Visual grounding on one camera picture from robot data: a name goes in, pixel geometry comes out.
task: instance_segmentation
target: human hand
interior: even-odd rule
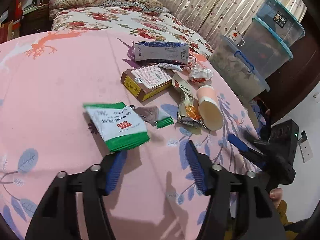
[[[275,205],[276,208],[278,208],[281,200],[282,200],[283,190],[282,188],[274,188],[270,191],[269,196],[271,198],[271,201]]]

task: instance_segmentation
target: green and white snack packet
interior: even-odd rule
[[[123,102],[83,106],[110,152],[133,149],[150,140],[145,122]]]

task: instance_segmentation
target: pink paper cup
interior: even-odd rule
[[[211,131],[220,130],[223,126],[223,116],[220,110],[216,91],[211,86],[202,86],[197,91],[198,111],[204,125]]]

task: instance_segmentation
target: floral bedspread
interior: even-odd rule
[[[207,59],[213,52],[210,45],[198,33],[186,28],[169,13],[155,17],[106,6],[72,8],[57,13],[53,21],[53,31],[65,29],[113,29],[155,41],[185,42],[190,45],[191,51],[202,54]]]

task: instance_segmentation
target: pink bedsheet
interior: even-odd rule
[[[83,115],[84,102],[156,105],[176,119],[180,95],[173,88],[140,103],[120,83],[138,41],[111,30],[66,30],[0,45],[0,212],[20,239],[59,171],[82,172],[107,153]],[[205,57],[196,57],[214,72],[224,126],[210,134],[176,120],[160,130],[148,126],[150,142],[128,152],[117,188],[105,198],[119,240],[196,238],[209,197],[195,187],[185,159],[189,139],[232,172],[255,170],[225,138],[240,126],[255,133],[247,114]]]

